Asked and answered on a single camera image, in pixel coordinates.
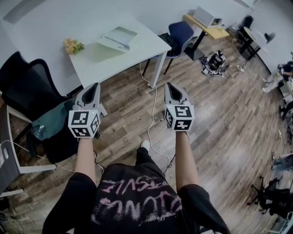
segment white shoe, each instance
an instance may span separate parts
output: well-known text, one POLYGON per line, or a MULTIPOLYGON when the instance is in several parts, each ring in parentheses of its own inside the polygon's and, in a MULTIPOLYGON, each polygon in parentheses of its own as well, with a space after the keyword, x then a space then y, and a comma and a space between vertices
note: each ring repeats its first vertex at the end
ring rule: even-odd
POLYGON ((141 147, 145 148, 147 151, 150 150, 150 147, 151 147, 151 143, 147 140, 143 140, 141 142, 141 147))
POLYGON ((268 92, 269 92, 266 88, 262 88, 262 91, 263 91, 264 93, 268 93, 268 92))

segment black t-shirt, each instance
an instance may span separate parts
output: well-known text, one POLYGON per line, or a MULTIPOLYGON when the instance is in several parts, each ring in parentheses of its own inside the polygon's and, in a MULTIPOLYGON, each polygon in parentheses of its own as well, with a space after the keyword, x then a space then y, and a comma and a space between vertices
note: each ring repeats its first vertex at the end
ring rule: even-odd
POLYGON ((110 165, 98 188, 87 175, 75 173, 48 215, 43 234, 71 228, 78 234, 230 233, 202 187, 187 185, 176 194, 150 163, 110 165))

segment table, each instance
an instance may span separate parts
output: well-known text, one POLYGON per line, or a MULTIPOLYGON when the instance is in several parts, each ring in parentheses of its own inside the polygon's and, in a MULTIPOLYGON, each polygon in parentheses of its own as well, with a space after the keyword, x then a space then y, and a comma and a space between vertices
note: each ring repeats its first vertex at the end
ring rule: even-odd
POLYGON ((191 24, 196 24, 197 27, 202 29, 202 32, 197 38, 197 41, 195 42, 193 47, 187 47, 184 51, 193 61, 205 57, 205 54, 198 48, 198 46, 206 33, 214 40, 229 36, 229 33, 227 33, 227 31, 222 27, 205 27, 191 15, 184 15, 183 19, 191 24))
POLYGON ((261 43, 259 43, 258 40, 256 40, 256 38, 252 35, 252 31, 249 28, 244 27, 244 31, 246 32, 249 39, 241 47, 240 53, 243 54, 244 51, 251 45, 252 42, 255 42, 257 44, 257 47, 253 49, 253 53, 247 58, 247 60, 251 60, 261 49, 263 49, 263 51, 268 53, 267 50, 265 50, 265 48, 261 46, 261 43))
POLYGON ((19 165, 17 155, 14 149, 14 144, 12 143, 13 139, 11 135, 9 114, 19 117, 27 122, 31 122, 20 112, 7 106, 6 104, 2 104, 0 108, 0 142, 2 143, 1 152, 3 154, 3 157, 0 157, 0 197, 11 196, 23 192, 23 189, 3 192, 20 174, 56 169, 55 165, 19 165))
POLYGON ((107 25, 104 25, 103 29, 97 30, 95 38, 91 39, 91 43, 85 45, 84 50, 69 56, 82 86, 85 88, 95 82, 102 83, 115 74, 158 55, 151 80, 151 88, 154 88, 167 51, 171 50, 171 47, 136 19, 112 23, 103 21, 103 23, 107 25), (130 42, 130 51, 126 53, 103 46, 94 40, 116 27, 124 27, 138 33, 130 42))

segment white microwave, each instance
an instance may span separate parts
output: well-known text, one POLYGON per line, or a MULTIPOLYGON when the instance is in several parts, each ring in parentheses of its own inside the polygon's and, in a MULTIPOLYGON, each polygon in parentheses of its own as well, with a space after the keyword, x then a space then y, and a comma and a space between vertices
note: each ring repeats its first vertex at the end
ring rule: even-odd
POLYGON ((193 18, 206 27, 220 27, 222 18, 215 16, 211 11, 206 11, 200 6, 197 7, 193 18))

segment white wall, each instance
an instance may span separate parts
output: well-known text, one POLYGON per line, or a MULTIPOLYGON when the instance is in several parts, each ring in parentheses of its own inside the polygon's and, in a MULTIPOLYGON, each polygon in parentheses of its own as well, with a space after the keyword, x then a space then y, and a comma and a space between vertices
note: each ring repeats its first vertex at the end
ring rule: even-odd
POLYGON ((42 58, 48 63, 57 89, 65 94, 80 85, 62 48, 65 38, 82 39, 104 22, 130 15, 160 34, 198 4, 217 9, 226 26, 241 22, 251 10, 234 0, 47 0, 7 30, 28 61, 42 58))
POLYGON ((17 49, 0 23, 0 67, 17 49))
POLYGON ((289 0, 263 0, 251 15, 254 18, 251 28, 261 33, 276 33, 275 39, 266 45, 269 53, 258 52, 272 72, 278 64, 292 59, 293 4, 289 0))

